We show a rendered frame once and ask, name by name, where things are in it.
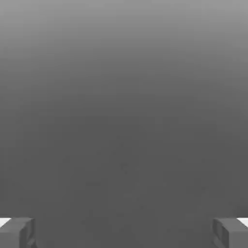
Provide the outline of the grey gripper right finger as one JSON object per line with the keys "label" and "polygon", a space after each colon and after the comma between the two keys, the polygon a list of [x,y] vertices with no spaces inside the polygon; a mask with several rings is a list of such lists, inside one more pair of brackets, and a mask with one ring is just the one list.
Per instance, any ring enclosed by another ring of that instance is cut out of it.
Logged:
{"label": "grey gripper right finger", "polygon": [[214,218],[212,231],[216,248],[248,248],[248,217]]}

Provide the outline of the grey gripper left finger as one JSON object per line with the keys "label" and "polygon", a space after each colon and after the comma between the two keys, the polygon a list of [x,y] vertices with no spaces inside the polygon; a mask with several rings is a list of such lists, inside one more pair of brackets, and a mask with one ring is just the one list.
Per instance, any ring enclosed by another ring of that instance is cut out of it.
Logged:
{"label": "grey gripper left finger", "polygon": [[0,248],[37,248],[35,219],[0,217]]}

